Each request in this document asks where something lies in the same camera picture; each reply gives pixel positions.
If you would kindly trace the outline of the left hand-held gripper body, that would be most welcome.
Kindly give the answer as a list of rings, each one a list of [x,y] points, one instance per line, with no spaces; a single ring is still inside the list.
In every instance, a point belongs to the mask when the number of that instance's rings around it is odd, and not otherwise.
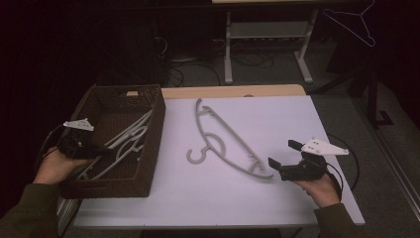
[[[98,147],[80,139],[83,132],[93,132],[94,127],[87,118],[65,121],[62,126],[66,129],[74,129],[74,134],[62,136],[56,146],[58,150],[70,159],[93,159],[98,156]]]

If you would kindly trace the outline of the person's right hand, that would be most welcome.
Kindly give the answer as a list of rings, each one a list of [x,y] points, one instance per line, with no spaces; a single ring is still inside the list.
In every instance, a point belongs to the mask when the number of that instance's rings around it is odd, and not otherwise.
[[[327,175],[323,175],[318,180],[298,180],[295,184],[305,190],[318,207],[327,207],[341,202],[335,185]]]

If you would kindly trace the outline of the black metal stand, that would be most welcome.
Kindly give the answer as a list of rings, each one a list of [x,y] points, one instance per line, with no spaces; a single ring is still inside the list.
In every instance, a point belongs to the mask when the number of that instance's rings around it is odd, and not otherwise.
[[[330,82],[309,91],[310,94],[323,94],[347,80],[351,80],[347,93],[352,98],[361,98],[367,92],[367,119],[377,129],[393,122],[384,111],[377,110],[378,70],[380,60],[375,47],[370,47],[343,34],[336,45],[328,69],[339,74]]]

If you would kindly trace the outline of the grey plastic clothes hanger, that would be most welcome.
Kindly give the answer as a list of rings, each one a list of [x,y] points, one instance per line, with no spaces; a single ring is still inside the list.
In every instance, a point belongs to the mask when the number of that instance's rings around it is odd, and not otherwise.
[[[84,169],[77,177],[77,180],[96,180],[102,179],[115,168],[119,168],[125,161],[135,158],[140,160],[140,152],[144,148],[144,138],[146,136],[146,129],[142,127],[138,131],[128,132],[116,136],[106,143],[108,149],[116,149],[115,159],[105,169],[96,175],[90,176],[89,173],[93,171],[94,167],[100,162],[100,158],[95,159],[94,162]]]
[[[108,149],[116,149],[118,146],[122,145],[125,142],[128,142],[132,139],[136,140],[142,137],[148,130],[148,123],[152,116],[153,110],[150,110],[140,119],[134,122],[132,125],[127,127],[113,139],[108,141],[105,144],[105,147]]]
[[[210,106],[202,105],[201,102],[202,102],[201,98],[198,98],[195,102],[195,122],[197,125],[197,129],[199,131],[199,134],[205,142],[205,146],[200,150],[199,159],[193,159],[192,150],[189,149],[186,152],[186,160],[192,165],[199,165],[205,161],[207,157],[207,153],[211,151],[224,163],[236,169],[237,171],[240,171],[256,179],[264,179],[264,180],[272,179],[273,174],[261,175],[261,174],[256,173],[256,169],[259,169],[262,172],[265,171],[264,161],[215,110],[213,110]],[[248,153],[248,156],[253,161],[247,168],[241,167],[240,165],[233,162],[227,157],[226,144],[219,135],[212,132],[207,132],[204,130],[203,123],[201,120],[201,117],[204,115],[213,116],[223,126],[223,128],[227,130],[230,133],[230,135],[233,136],[235,140],[241,145],[241,147]]]

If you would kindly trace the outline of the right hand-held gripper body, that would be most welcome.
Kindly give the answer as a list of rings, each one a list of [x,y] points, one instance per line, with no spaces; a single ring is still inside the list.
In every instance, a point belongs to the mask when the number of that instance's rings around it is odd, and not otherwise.
[[[282,180],[317,180],[327,172],[325,156],[342,156],[348,149],[340,148],[320,139],[312,138],[302,144],[301,160],[297,165],[283,166],[279,172]]]

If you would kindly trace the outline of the person's left hand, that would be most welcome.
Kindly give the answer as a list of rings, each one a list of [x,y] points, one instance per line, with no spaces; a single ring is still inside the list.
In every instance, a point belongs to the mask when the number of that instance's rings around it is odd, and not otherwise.
[[[57,147],[49,148],[33,180],[36,184],[59,184],[76,169],[90,165],[92,160],[69,159]]]

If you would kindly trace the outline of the white metal frame desk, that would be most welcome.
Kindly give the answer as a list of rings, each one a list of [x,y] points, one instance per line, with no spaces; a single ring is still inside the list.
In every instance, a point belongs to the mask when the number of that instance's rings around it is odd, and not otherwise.
[[[231,18],[232,11],[229,10],[226,13],[224,55],[225,82],[227,84],[232,84],[234,82],[231,59],[232,40],[298,39],[302,40],[303,43],[299,50],[294,52],[294,57],[304,82],[311,84],[313,78],[307,67],[305,54],[315,28],[319,10],[321,9],[320,5],[326,4],[328,1],[338,0],[212,0],[213,5],[223,7],[227,7],[229,4],[239,6],[245,6],[246,4],[257,6],[268,6],[269,4],[286,6],[287,4],[296,4],[298,10],[302,10],[304,4],[312,4],[312,7],[310,7],[310,15],[305,21],[281,20],[276,22],[233,22]]]

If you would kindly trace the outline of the brown woven basket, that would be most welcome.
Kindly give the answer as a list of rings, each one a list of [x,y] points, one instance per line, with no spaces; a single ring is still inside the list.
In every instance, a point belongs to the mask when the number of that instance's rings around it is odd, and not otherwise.
[[[147,197],[150,194],[165,116],[165,104],[159,85],[94,86],[89,89],[71,118],[87,118],[93,132],[83,132],[80,139],[99,148],[153,110],[144,138],[140,160],[131,158],[105,177],[77,180],[87,167],[60,184],[65,198]],[[116,149],[89,173],[96,175],[115,159]]]

